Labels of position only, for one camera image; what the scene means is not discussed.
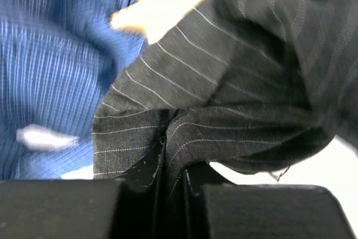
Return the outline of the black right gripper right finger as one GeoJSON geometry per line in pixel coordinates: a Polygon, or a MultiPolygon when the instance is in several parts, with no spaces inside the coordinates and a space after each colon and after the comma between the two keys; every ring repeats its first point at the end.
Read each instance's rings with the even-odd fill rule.
{"type": "Polygon", "coordinates": [[[236,185],[206,163],[183,172],[187,238],[354,238],[332,193],[314,185],[236,185]]]}

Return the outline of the blue checked shirt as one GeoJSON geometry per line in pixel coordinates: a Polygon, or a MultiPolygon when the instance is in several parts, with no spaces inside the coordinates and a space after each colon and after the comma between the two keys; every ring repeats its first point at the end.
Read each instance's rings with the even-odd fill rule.
{"type": "Polygon", "coordinates": [[[111,15],[136,0],[1,0],[1,179],[57,179],[93,163],[91,124],[115,80],[145,46],[111,15]],[[36,124],[78,137],[56,152],[16,132],[36,124]]]}

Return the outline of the dark pinstriped shirt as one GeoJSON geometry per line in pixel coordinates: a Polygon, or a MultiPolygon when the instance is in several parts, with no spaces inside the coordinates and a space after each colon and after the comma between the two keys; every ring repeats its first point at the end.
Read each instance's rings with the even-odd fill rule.
{"type": "Polygon", "coordinates": [[[357,0],[204,0],[119,74],[92,135],[96,178],[164,150],[159,235],[183,238],[185,167],[254,174],[357,145],[357,0]]]}

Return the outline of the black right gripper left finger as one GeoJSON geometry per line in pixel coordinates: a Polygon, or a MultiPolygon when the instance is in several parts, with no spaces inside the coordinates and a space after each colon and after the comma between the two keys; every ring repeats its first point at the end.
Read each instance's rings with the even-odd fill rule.
{"type": "Polygon", "coordinates": [[[154,238],[163,151],[107,180],[1,182],[1,238],[154,238]]]}

